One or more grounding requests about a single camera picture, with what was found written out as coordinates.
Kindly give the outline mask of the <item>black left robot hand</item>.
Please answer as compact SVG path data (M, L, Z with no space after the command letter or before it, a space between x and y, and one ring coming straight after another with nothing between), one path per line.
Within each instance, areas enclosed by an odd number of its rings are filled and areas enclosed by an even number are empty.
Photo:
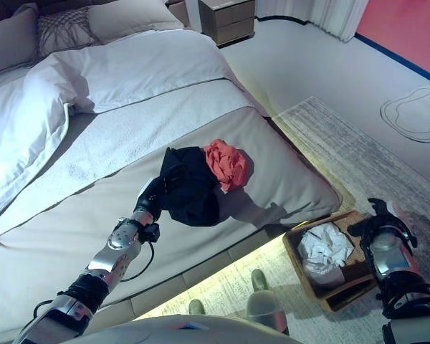
M140 192L133 212L148 212L157 221L162 210L169 210L176 203L178 189L186 180L186 169L177 164L153 178Z

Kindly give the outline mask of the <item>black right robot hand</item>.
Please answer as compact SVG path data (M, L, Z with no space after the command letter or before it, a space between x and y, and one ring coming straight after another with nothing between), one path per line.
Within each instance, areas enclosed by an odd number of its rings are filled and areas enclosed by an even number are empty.
M374 237L384 227L398 229L406 233L406 225L387 209L387 203L382 199L368 198L375 215L357 224L350 225L348 232L353 237Z

